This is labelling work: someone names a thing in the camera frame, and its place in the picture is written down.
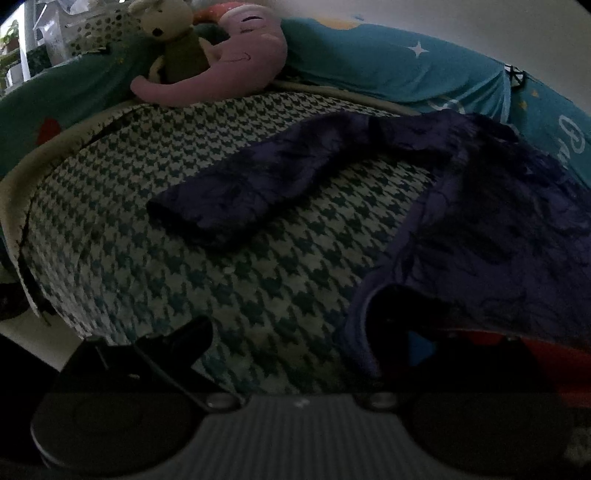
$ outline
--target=screw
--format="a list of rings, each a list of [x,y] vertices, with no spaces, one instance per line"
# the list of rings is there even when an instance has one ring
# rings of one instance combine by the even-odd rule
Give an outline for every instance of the screw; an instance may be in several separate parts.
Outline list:
[[[369,406],[377,411],[392,410],[398,405],[398,397],[392,392],[374,393],[369,398]]]
[[[240,405],[238,399],[229,393],[212,393],[207,396],[205,403],[209,408],[219,411],[234,410]]]

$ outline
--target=houndstooth pattern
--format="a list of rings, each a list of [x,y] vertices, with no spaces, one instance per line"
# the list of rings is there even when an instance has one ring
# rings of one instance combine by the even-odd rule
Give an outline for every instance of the houndstooth pattern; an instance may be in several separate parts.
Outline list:
[[[80,335],[113,344],[209,316],[214,343],[194,368],[231,391],[343,391],[358,379],[332,333],[425,172],[358,162],[227,254],[189,248],[145,208],[241,147],[342,109],[388,115],[304,93],[125,113],[39,188],[22,254],[43,294]]]

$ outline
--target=black device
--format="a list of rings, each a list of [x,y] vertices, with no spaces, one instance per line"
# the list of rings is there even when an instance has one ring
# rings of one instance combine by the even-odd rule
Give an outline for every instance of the black device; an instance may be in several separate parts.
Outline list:
[[[570,438],[570,412],[518,340],[450,339],[383,391],[264,396],[190,368],[211,337],[197,319],[131,346],[85,341],[31,424],[46,464],[138,480],[540,479]]]

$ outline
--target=floor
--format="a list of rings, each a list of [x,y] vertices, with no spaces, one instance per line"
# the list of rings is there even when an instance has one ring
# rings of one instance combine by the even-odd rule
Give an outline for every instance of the floor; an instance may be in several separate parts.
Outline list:
[[[0,283],[13,281],[0,265]],[[61,371],[82,340],[60,316],[37,317],[30,309],[0,322],[0,335],[12,340],[47,365]]]

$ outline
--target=red object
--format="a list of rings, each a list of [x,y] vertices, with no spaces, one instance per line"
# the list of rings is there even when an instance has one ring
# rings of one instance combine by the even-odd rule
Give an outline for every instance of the red object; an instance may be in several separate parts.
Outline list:
[[[56,135],[61,133],[60,124],[55,118],[46,118],[41,128],[39,129],[39,135],[37,136],[37,145],[43,145],[48,140],[51,140]]]
[[[495,345],[498,333],[458,332],[477,345]],[[523,343],[569,407],[591,408],[591,355],[555,343],[523,338]]]

